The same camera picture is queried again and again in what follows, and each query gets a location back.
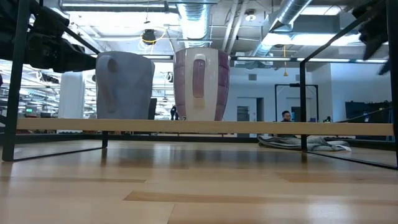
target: hanging cord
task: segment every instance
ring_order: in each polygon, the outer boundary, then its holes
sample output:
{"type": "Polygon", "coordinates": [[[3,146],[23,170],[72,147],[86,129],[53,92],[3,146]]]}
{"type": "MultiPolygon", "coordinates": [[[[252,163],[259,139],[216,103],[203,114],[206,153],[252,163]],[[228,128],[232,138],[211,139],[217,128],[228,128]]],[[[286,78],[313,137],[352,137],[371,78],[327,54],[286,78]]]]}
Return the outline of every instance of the hanging cord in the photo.
{"type": "MultiPolygon", "coordinates": [[[[284,57],[286,57],[286,45],[284,45],[284,57]]],[[[285,62],[285,73],[284,73],[284,76],[289,76],[289,74],[286,71],[286,64],[287,64],[287,62],[285,62]]]]}
{"type": "Polygon", "coordinates": [[[146,21],[144,22],[144,24],[150,23],[150,21],[148,21],[148,14],[149,14],[149,0],[147,1],[147,17],[146,17],[146,21]]]}

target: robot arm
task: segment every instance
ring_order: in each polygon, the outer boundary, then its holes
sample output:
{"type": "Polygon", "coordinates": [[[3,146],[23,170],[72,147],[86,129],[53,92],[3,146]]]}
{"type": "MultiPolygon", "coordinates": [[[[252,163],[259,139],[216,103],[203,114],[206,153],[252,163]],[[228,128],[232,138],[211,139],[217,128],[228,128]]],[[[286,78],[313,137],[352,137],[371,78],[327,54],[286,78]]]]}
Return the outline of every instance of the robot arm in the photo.
{"type": "MultiPolygon", "coordinates": [[[[35,0],[30,2],[30,13],[35,16],[29,27],[24,63],[34,68],[55,72],[80,72],[95,68],[96,59],[83,47],[62,38],[69,20],[35,0]]],[[[0,59],[12,60],[17,24],[17,0],[0,1],[0,59]]]]}
{"type": "MultiPolygon", "coordinates": [[[[377,4],[378,0],[369,1],[366,4],[360,5],[353,10],[355,18],[362,16],[366,11],[372,9],[377,4]]],[[[359,28],[361,34],[359,39],[366,45],[366,49],[363,55],[363,60],[367,60],[376,53],[381,45],[388,41],[387,33],[387,10],[384,9],[364,22],[359,28]]],[[[388,60],[379,71],[379,75],[383,75],[390,70],[391,62],[388,60]]]]}

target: ceiling light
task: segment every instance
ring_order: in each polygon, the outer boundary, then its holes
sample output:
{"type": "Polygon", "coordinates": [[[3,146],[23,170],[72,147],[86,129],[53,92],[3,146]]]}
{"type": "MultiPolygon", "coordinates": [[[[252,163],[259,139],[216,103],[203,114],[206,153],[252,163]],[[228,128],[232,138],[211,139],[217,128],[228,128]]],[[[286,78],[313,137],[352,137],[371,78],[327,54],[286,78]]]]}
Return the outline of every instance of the ceiling light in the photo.
{"type": "Polygon", "coordinates": [[[264,45],[271,45],[271,46],[277,44],[282,44],[282,45],[293,44],[292,39],[288,34],[273,34],[273,33],[267,34],[261,43],[264,45]]]}
{"type": "Polygon", "coordinates": [[[28,94],[29,94],[29,92],[28,92],[28,91],[26,91],[26,90],[24,90],[24,89],[21,89],[21,90],[19,90],[19,94],[22,94],[22,95],[28,95],[28,94]]]}
{"type": "Polygon", "coordinates": [[[247,15],[246,18],[245,18],[245,20],[246,20],[246,21],[249,21],[249,22],[251,22],[251,21],[253,21],[253,20],[255,20],[255,19],[256,19],[256,16],[255,16],[255,15],[247,15]]]}
{"type": "Polygon", "coordinates": [[[341,12],[341,6],[307,6],[300,15],[335,16],[341,12]]]}
{"type": "Polygon", "coordinates": [[[173,55],[142,55],[145,58],[149,59],[158,59],[158,60],[172,60],[173,55]]]}
{"type": "MultiPolygon", "coordinates": [[[[63,3],[63,7],[148,7],[147,4],[115,4],[115,3],[63,3]]],[[[150,5],[151,7],[164,7],[162,4],[154,4],[150,5]]]]}
{"type": "Polygon", "coordinates": [[[342,59],[342,58],[311,58],[309,62],[336,62],[336,63],[348,63],[350,59],[342,59]]]}
{"type": "Polygon", "coordinates": [[[254,12],[255,12],[254,9],[248,9],[248,10],[246,10],[246,12],[244,13],[244,14],[246,15],[245,20],[246,20],[246,21],[249,21],[249,22],[255,20],[255,19],[256,19],[256,16],[254,15],[254,12]]]}
{"type": "MultiPolygon", "coordinates": [[[[334,34],[297,34],[292,38],[294,45],[322,46],[332,39],[334,34]]],[[[349,44],[359,43],[359,35],[345,35],[331,43],[332,46],[347,46],[349,44]]]]}
{"type": "Polygon", "coordinates": [[[384,59],[369,59],[369,60],[356,60],[356,63],[386,63],[384,59]]]}
{"type": "Polygon", "coordinates": [[[259,62],[289,62],[291,58],[284,57],[236,57],[237,61],[259,61],[259,62]]]}

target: doorway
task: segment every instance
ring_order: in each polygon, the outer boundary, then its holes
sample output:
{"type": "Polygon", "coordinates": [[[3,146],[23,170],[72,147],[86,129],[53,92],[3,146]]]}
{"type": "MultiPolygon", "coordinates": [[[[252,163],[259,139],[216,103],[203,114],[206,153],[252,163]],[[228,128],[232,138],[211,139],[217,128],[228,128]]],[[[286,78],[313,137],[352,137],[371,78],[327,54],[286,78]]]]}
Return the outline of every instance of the doorway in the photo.
{"type": "Polygon", "coordinates": [[[293,122],[301,122],[301,107],[292,106],[292,121],[293,122]]]}
{"type": "MultiPolygon", "coordinates": [[[[238,106],[237,108],[237,121],[250,121],[250,111],[248,106],[238,106]]],[[[250,134],[239,134],[239,138],[250,138],[250,134]]]]}
{"type": "MultiPolygon", "coordinates": [[[[237,121],[257,121],[257,98],[238,97],[236,108],[237,121]]],[[[240,138],[256,138],[257,134],[238,134],[240,138]]]]}

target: white wall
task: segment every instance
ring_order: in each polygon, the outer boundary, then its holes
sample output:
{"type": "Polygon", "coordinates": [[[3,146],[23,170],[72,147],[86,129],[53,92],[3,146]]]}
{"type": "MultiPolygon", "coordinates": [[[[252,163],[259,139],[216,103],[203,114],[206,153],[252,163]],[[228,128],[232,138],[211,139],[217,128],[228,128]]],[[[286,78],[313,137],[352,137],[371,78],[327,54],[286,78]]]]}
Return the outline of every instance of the white wall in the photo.
{"type": "Polygon", "coordinates": [[[333,119],[333,103],[331,95],[331,66],[325,64],[312,72],[312,83],[318,85],[319,120],[328,116],[333,119]]]}
{"type": "Polygon", "coordinates": [[[391,101],[390,74],[377,75],[380,67],[371,64],[331,64],[334,121],[346,119],[347,101],[391,101]]]}
{"type": "MultiPolygon", "coordinates": [[[[288,68],[289,76],[284,76],[284,69],[275,71],[274,69],[254,69],[247,70],[245,68],[231,68],[230,84],[228,93],[228,102],[223,119],[225,121],[236,121],[236,108],[238,106],[238,98],[264,98],[264,121],[275,120],[275,84],[290,84],[297,83],[296,75],[299,74],[298,68],[288,68]],[[257,74],[257,81],[249,81],[249,74],[257,74]]],[[[307,84],[311,82],[311,73],[307,73],[307,84]]],[[[307,90],[308,110],[311,112],[311,117],[316,117],[316,101],[315,95],[307,90]]],[[[278,94],[278,115],[283,110],[291,109],[291,105],[299,102],[300,91],[299,88],[286,87],[278,94]]]]}

